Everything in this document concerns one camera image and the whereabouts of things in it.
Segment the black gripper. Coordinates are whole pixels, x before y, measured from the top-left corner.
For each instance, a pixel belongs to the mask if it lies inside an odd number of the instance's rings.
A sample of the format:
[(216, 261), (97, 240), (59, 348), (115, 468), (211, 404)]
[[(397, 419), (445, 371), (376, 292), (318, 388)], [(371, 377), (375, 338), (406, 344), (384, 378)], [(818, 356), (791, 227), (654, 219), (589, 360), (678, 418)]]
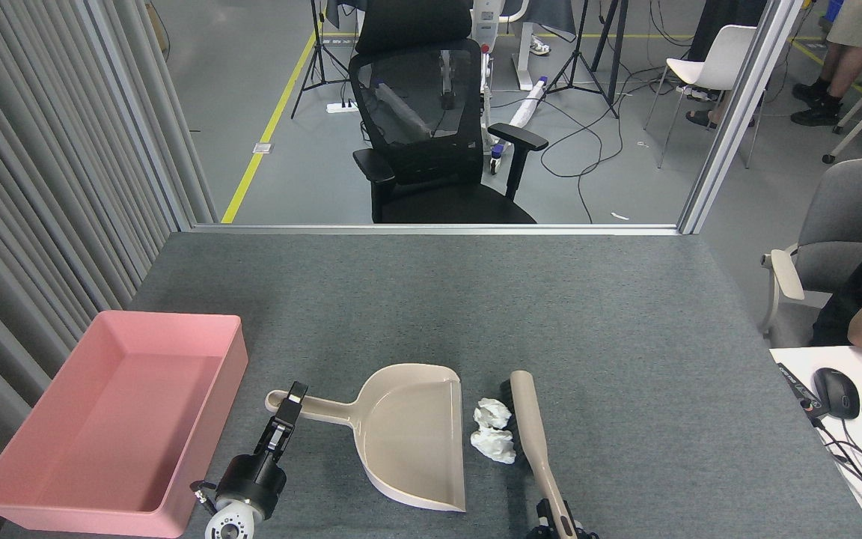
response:
[(257, 511), (263, 521), (273, 515), (287, 482), (287, 475), (276, 461), (283, 456), (290, 441), (307, 391), (304, 383), (292, 383), (290, 392), (281, 397), (276, 412), (264, 427), (254, 447), (255, 454), (240, 454), (230, 461), (216, 489), (217, 508), (222, 509), (230, 502), (243, 502)]

